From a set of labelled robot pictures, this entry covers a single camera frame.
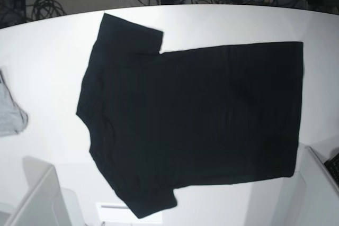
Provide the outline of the black T-shirt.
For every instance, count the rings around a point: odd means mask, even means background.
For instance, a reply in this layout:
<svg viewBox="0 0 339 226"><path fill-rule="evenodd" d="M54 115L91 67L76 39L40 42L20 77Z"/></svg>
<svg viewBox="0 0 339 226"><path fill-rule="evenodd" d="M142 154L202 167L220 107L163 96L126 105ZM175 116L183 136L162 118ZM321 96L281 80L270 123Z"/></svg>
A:
<svg viewBox="0 0 339 226"><path fill-rule="evenodd" d="M176 207L177 188L291 177L303 43L161 53L162 41L104 15L77 106L97 168L133 214Z"/></svg>

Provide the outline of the grey folded cloth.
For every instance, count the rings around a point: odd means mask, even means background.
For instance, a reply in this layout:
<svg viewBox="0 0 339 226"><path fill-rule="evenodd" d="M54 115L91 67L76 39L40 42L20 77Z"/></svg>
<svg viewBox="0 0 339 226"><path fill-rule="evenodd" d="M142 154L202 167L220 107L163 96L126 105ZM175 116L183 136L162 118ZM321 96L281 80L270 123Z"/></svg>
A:
<svg viewBox="0 0 339 226"><path fill-rule="evenodd" d="M28 120L26 112L13 99L1 72L1 137L21 133Z"/></svg>

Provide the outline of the black keyboard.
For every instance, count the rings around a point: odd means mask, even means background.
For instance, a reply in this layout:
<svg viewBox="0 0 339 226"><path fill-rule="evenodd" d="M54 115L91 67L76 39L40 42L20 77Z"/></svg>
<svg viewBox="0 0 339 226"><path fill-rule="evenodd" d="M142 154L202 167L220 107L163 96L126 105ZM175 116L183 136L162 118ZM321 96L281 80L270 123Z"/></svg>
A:
<svg viewBox="0 0 339 226"><path fill-rule="evenodd" d="M334 158L329 159L324 163L326 169L332 176L333 180L339 184L339 154L337 154Z"/></svg>

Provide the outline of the white right bin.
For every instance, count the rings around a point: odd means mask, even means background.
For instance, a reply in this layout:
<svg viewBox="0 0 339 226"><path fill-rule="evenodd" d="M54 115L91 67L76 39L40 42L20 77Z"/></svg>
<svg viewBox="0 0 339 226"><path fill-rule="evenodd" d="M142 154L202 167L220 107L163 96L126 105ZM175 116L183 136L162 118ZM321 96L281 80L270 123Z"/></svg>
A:
<svg viewBox="0 0 339 226"><path fill-rule="evenodd" d="M281 190L282 225L338 226L338 187L311 147Z"/></svg>

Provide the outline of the white bin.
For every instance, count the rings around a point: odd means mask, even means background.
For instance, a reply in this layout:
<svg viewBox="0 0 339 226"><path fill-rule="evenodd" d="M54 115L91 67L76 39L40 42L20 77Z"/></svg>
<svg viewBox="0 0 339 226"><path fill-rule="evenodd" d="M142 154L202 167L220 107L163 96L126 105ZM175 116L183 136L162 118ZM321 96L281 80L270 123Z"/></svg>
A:
<svg viewBox="0 0 339 226"><path fill-rule="evenodd" d="M282 225L338 226L338 187L311 147L281 190Z"/></svg>
<svg viewBox="0 0 339 226"><path fill-rule="evenodd" d="M60 187L53 164L23 158L29 189L16 207L1 203L1 225L85 225L74 191Z"/></svg>

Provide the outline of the white left bin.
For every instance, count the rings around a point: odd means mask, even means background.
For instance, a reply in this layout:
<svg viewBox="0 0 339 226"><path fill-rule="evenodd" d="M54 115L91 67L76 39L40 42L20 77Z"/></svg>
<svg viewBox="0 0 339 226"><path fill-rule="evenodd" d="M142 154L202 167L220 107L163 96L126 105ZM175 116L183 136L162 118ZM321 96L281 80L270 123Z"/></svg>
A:
<svg viewBox="0 0 339 226"><path fill-rule="evenodd" d="M53 164L23 158L29 189L16 207L1 203L1 225L85 225L74 191L60 187Z"/></svg>

